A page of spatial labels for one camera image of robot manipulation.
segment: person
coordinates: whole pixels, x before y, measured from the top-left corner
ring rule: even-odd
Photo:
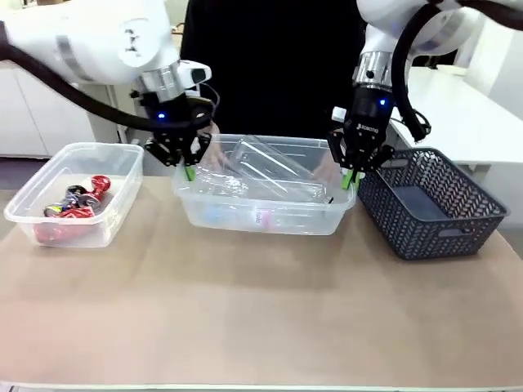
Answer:
[[[351,106],[364,29],[356,0],[189,0],[181,58],[211,67],[213,133],[324,139]]]

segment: table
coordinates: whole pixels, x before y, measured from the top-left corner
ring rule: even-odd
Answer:
[[[360,204],[330,237],[198,229],[146,177],[106,249],[14,229],[0,255],[0,380],[17,385],[523,385],[523,262],[498,233],[478,256],[406,263]]]
[[[432,133],[416,144],[407,127],[393,122],[408,148],[438,149],[458,164],[472,165],[480,180],[493,164],[523,163],[523,121],[463,78],[414,67],[409,76],[409,98],[432,124]],[[392,117],[400,118],[397,109]]]

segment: black hose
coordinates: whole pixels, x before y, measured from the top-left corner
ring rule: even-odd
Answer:
[[[391,80],[392,92],[396,100],[396,106],[403,118],[403,123],[409,129],[415,141],[425,139],[427,130],[419,122],[407,94],[407,83],[405,81],[405,66],[409,58],[410,48],[422,28],[434,16],[440,13],[440,9],[427,4],[420,8],[410,22],[405,26],[403,33],[392,55]]]
[[[523,11],[489,0],[459,0],[464,7],[474,8],[501,25],[523,31]]]
[[[120,124],[125,127],[140,129],[143,131],[187,131],[199,130],[208,126],[211,123],[211,114],[205,113],[203,116],[195,118],[190,121],[180,122],[160,122],[151,120],[149,118],[138,117],[121,110],[115,109],[112,106],[106,105],[98,100],[95,100],[77,90],[68,84],[58,73],[55,73],[45,64],[34,59],[21,49],[13,47],[7,42],[3,23],[0,23],[0,59],[11,60],[18,64],[21,68],[38,78],[43,83],[48,85],[52,90],[56,91],[61,96],[67,98],[74,104],[80,106],[82,109],[105,118],[112,123]]]

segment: white table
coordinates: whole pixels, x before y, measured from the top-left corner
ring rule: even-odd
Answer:
[[[408,148],[438,149],[457,164],[472,166],[482,180],[496,163],[523,163],[523,121],[459,76],[427,68],[412,68],[409,76],[412,106],[432,125],[425,140],[415,143],[409,129],[393,122]],[[400,118],[395,109],[393,118]]]

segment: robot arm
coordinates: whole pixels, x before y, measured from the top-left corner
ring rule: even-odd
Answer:
[[[145,146],[167,166],[199,161],[209,135],[197,131],[212,102],[186,89],[211,77],[206,65],[182,61],[172,43],[163,0],[73,0],[0,15],[0,60],[12,60],[85,110],[114,123],[153,132]],[[149,118],[102,104],[70,83],[134,82]]]
[[[355,72],[354,104],[343,119],[343,132],[328,137],[334,160],[354,181],[359,172],[377,170],[393,155],[394,149],[384,143],[395,106],[416,141],[431,130],[428,123],[420,123],[407,96],[405,79],[414,57],[458,49],[470,37],[478,11],[523,30],[523,12],[515,2],[508,6],[489,0],[357,1],[369,27]],[[340,146],[343,140],[346,152]]]

